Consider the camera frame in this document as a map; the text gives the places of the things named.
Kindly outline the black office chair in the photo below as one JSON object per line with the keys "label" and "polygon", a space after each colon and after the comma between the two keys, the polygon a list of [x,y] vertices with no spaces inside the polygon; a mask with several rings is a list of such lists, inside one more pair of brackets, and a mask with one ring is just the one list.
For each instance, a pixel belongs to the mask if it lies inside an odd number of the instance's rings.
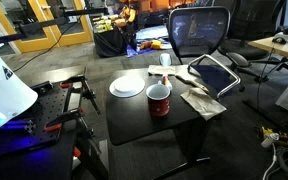
{"label": "black office chair", "polygon": [[281,60],[269,56],[269,52],[249,45],[249,42],[274,36],[287,29],[277,26],[277,20],[286,0],[234,0],[233,14],[226,38],[218,47],[218,52],[226,56],[232,64],[230,69],[237,74],[253,76],[257,82],[265,82],[268,76],[261,77],[249,71],[253,63],[274,65],[273,71],[288,70],[288,58]]}

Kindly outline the white power adapter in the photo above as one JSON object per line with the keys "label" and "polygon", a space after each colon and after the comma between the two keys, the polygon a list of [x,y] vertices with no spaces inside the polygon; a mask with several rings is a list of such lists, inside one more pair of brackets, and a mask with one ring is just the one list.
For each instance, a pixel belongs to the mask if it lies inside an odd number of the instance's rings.
{"label": "white power adapter", "polygon": [[274,142],[279,140],[278,133],[268,134],[267,137],[261,142],[263,148],[269,148]]}

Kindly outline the black perforated mounting board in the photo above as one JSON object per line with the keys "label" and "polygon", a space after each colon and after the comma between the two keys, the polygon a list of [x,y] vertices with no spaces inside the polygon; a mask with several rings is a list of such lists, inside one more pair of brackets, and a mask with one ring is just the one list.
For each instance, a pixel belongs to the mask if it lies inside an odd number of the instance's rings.
{"label": "black perforated mounting board", "polygon": [[29,109],[2,125],[0,157],[55,143],[60,129],[46,131],[44,127],[67,110],[70,94],[70,88],[61,88],[55,83]]}

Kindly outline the crumpled beige napkin near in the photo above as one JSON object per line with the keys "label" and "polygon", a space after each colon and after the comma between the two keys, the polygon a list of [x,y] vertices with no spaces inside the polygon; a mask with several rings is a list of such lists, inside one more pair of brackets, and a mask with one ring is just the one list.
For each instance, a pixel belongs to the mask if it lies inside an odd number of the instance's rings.
{"label": "crumpled beige napkin near", "polygon": [[214,100],[201,88],[190,88],[181,94],[181,98],[197,111],[205,121],[226,111],[225,106]]}

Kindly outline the crumpled beige napkin far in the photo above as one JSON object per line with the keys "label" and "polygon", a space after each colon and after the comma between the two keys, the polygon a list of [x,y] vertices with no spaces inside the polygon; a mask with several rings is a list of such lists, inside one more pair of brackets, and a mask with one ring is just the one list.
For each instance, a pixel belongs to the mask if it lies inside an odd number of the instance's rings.
{"label": "crumpled beige napkin far", "polygon": [[150,65],[148,73],[152,75],[175,75],[176,68],[173,66]]}

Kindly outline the black cloth covered table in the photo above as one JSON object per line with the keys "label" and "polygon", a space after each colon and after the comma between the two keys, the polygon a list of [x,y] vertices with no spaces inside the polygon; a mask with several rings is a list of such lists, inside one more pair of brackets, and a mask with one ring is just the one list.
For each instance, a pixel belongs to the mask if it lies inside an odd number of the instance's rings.
{"label": "black cloth covered table", "polygon": [[99,57],[108,58],[126,55],[136,50],[134,19],[120,15],[106,15],[93,18],[93,40]]}

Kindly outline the white plate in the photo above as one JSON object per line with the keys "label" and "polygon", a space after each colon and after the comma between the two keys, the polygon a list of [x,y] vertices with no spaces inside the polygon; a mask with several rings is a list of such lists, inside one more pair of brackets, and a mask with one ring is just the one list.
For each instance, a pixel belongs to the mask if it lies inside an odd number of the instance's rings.
{"label": "white plate", "polygon": [[143,78],[137,75],[126,75],[115,79],[109,86],[112,95],[121,98],[139,94],[145,87]]}

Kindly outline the glue stick bottle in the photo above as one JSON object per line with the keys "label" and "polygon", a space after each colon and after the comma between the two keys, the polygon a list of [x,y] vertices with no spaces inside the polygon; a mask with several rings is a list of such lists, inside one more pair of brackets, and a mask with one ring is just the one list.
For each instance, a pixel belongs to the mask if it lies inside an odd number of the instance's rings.
{"label": "glue stick bottle", "polygon": [[169,78],[167,75],[162,76],[162,84],[164,84],[170,91],[172,91],[173,86],[171,82],[169,81]]}

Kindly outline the yellow door frame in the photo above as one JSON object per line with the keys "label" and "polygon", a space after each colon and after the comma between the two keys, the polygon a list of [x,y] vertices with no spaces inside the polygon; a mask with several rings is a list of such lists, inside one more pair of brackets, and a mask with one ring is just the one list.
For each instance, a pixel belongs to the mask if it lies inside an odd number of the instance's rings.
{"label": "yellow door frame", "polygon": [[16,53],[92,41],[82,0],[0,0],[0,44]]}

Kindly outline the red enamel mug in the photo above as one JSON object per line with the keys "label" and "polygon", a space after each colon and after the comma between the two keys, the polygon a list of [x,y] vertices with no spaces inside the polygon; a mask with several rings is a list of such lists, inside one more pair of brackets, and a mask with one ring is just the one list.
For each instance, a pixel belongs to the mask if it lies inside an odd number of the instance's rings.
{"label": "red enamel mug", "polygon": [[164,84],[153,84],[146,89],[148,110],[153,116],[165,116],[170,110],[169,88]]}

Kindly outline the crumpled beige napkin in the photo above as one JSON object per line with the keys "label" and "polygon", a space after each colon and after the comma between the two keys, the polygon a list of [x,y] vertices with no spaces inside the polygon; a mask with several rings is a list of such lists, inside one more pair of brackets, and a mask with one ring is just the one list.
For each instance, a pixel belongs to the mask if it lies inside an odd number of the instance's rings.
{"label": "crumpled beige napkin", "polygon": [[173,66],[150,65],[148,73],[152,75],[175,75],[176,68]]}
{"label": "crumpled beige napkin", "polygon": [[201,88],[190,88],[181,94],[181,98],[197,111],[205,121],[226,111],[225,106],[214,100]]}

